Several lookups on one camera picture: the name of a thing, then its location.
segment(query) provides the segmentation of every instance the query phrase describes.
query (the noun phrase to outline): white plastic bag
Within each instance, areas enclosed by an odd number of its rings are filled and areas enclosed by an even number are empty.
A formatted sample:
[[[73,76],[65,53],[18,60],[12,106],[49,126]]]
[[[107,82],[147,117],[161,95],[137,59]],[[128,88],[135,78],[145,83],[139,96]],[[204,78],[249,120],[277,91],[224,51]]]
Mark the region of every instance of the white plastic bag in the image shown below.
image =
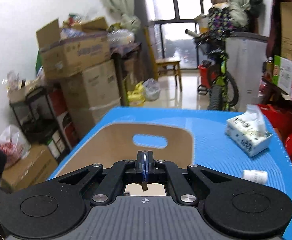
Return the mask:
[[[135,40],[134,33],[129,30],[116,30],[107,34],[109,46],[111,48],[133,43]]]
[[[266,125],[264,116],[260,108],[256,105],[247,105],[247,110],[244,114],[241,115],[241,118],[249,122],[254,130],[260,133],[262,136],[266,133]]]
[[[30,147],[31,145],[18,127],[15,125],[6,127],[0,135],[0,150],[7,156],[5,168],[24,157],[29,152]]]
[[[160,88],[159,83],[153,78],[148,79],[143,83],[145,88],[145,98],[147,101],[154,101],[159,98]]]

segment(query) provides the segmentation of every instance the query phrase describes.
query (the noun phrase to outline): yellow plastic bag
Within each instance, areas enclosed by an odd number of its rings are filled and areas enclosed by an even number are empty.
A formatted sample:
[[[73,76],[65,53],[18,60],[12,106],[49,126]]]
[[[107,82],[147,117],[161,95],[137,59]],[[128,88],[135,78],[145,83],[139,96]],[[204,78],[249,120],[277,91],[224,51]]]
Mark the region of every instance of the yellow plastic bag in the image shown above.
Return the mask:
[[[141,93],[142,95],[145,94],[145,88],[143,86],[143,82],[139,82],[136,86],[135,86],[135,89],[134,91],[137,91],[139,93]]]
[[[133,92],[127,92],[129,106],[143,106],[145,102],[145,96],[139,91],[134,90]]]

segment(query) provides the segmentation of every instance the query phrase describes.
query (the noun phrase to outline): bottle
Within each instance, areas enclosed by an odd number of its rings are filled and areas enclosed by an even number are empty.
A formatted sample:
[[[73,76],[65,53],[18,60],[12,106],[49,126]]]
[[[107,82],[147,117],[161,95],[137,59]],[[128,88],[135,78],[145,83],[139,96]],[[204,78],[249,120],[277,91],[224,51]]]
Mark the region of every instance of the bottle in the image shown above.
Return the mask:
[[[266,71],[265,71],[265,78],[271,82],[273,78],[273,58],[269,57],[266,61]]]

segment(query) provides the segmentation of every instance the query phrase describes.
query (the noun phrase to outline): bicycle handlebar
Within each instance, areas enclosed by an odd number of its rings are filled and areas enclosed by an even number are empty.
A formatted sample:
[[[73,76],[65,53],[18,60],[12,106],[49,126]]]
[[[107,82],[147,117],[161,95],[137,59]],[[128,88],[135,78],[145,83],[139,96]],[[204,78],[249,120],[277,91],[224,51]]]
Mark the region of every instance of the bicycle handlebar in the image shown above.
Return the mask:
[[[190,35],[190,36],[192,36],[192,37],[194,37],[194,38],[199,38],[199,37],[200,37],[199,34],[197,34],[197,33],[195,33],[195,32],[192,32],[192,31],[190,31],[189,29],[186,29],[186,30],[185,30],[185,33],[188,34],[188,35]]]

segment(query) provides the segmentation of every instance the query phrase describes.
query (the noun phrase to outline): white wall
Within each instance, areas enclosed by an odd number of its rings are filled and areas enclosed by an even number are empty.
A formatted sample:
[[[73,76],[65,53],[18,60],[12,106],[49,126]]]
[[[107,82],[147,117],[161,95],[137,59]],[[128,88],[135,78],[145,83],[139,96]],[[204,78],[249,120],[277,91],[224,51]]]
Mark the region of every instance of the white wall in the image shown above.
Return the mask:
[[[270,17],[272,12],[273,0],[264,0],[264,9],[261,12],[258,24],[259,24],[259,34],[264,36],[269,36],[270,32]]]
[[[2,80],[10,70],[33,79],[38,50],[35,32],[56,18],[61,23],[70,12],[104,15],[109,24],[115,22],[100,0],[0,0],[0,132],[15,121]]]

